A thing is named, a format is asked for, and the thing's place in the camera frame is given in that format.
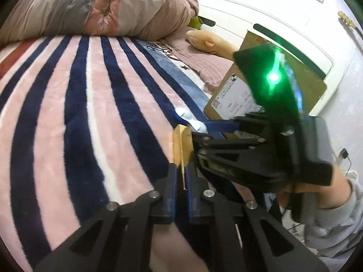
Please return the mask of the grey sleeve forearm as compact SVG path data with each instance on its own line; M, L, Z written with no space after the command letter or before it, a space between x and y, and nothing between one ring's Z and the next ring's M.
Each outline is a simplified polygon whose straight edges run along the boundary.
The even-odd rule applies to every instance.
M362 239L362 185L348 180L352 193L338 208L319 209L315 223L304 227L304 243L317 251L330 271L339 271Z

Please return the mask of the person right hand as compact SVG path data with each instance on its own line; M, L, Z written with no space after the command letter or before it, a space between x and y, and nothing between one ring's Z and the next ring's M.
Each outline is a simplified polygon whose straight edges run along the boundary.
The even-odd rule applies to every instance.
M343 174L338 165L333 168L332 182L329 186L294 182L285 189L276 193L279 204L286 209L291 193L315 193L317 207L320 209L333 209L344 205L350 198L352 186L349 179Z

